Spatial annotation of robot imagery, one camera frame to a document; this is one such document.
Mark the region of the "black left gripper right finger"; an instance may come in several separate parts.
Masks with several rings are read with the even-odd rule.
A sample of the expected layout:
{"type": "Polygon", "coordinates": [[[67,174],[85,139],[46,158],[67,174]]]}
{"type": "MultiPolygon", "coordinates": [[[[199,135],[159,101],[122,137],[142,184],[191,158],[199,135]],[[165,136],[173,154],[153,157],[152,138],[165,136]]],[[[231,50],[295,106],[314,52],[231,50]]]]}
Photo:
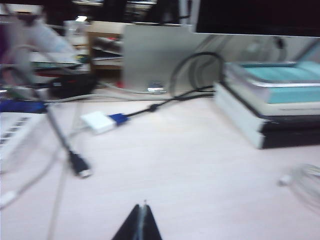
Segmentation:
{"type": "Polygon", "coordinates": [[[149,205],[143,206],[142,240],[162,240],[161,233],[149,205]]]}

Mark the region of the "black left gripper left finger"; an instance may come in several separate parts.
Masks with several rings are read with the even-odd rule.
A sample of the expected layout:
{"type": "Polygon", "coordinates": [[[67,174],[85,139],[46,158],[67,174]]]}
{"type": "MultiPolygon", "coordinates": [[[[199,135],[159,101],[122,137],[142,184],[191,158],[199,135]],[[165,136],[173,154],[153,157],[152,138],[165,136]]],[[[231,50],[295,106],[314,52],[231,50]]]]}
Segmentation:
{"type": "Polygon", "coordinates": [[[133,240],[138,228],[140,205],[136,204],[126,217],[120,228],[112,237],[112,240],[133,240]]]}

